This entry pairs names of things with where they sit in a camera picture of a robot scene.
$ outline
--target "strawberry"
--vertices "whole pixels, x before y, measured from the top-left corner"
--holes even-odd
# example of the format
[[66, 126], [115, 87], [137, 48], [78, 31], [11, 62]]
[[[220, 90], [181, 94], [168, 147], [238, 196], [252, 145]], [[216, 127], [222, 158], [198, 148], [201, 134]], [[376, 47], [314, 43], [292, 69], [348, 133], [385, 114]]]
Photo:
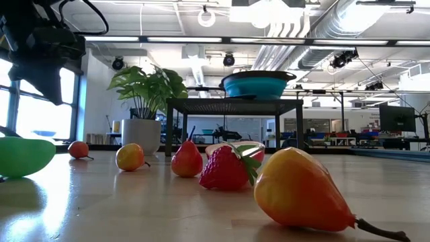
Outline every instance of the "strawberry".
[[243, 157], [243, 149], [255, 146], [240, 147], [222, 146], [216, 149], [209, 157], [209, 161], [200, 175], [199, 184], [205, 188], [218, 188], [219, 190], [239, 190], [249, 180], [254, 185], [257, 177], [255, 170], [261, 165], [257, 160], [250, 158], [255, 152]]

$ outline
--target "pear stem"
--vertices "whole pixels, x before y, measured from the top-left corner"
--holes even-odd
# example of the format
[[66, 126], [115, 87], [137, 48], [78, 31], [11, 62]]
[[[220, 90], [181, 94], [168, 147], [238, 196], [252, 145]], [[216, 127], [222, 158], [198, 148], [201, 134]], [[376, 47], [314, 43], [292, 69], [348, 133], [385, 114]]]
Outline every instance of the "pear stem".
[[189, 134], [187, 141], [191, 141], [195, 129], [196, 129], [196, 126], [193, 126], [193, 130], [191, 130], [191, 134]]
[[411, 240], [406, 236], [406, 233], [403, 231], [392, 232], [392, 231], [385, 231], [382, 229], [378, 229], [375, 226], [371, 225], [370, 223], [366, 222], [362, 218], [356, 219], [355, 222], [357, 223], [357, 227], [359, 229], [362, 229], [374, 235], [379, 235], [381, 237], [393, 239], [395, 241], [411, 242]]

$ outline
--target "green bowl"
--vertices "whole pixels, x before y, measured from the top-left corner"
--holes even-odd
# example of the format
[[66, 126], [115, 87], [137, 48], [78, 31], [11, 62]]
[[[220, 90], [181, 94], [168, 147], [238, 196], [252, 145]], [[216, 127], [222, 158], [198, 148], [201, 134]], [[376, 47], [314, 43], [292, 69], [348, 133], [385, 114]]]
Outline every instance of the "green bowl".
[[55, 155], [55, 145], [46, 140], [0, 138], [0, 175], [23, 177], [43, 169]]

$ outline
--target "red pear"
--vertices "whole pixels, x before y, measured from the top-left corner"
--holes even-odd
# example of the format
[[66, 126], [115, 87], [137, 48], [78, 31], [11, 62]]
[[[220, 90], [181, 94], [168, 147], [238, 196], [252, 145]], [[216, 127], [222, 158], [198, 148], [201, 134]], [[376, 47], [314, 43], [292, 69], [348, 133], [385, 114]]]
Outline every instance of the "red pear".
[[194, 177], [203, 169], [202, 155], [191, 141], [195, 128], [194, 126], [190, 138], [181, 145], [172, 158], [172, 171], [180, 177]]

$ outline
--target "potted plant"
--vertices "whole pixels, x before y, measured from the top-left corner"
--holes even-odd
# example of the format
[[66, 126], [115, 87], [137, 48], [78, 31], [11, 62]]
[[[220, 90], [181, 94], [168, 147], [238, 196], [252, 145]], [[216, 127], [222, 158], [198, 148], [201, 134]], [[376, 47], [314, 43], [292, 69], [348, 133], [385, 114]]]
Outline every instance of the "potted plant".
[[324, 144], [331, 145], [331, 138], [330, 135], [324, 136]]
[[175, 71], [154, 66], [147, 74], [140, 67], [128, 67], [116, 73], [107, 90], [118, 88], [119, 100], [132, 99], [137, 118], [122, 120], [122, 145], [136, 143], [145, 155], [160, 147], [161, 123], [155, 120], [157, 110], [166, 113], [167, 98], [187, 98], [183, 79]]

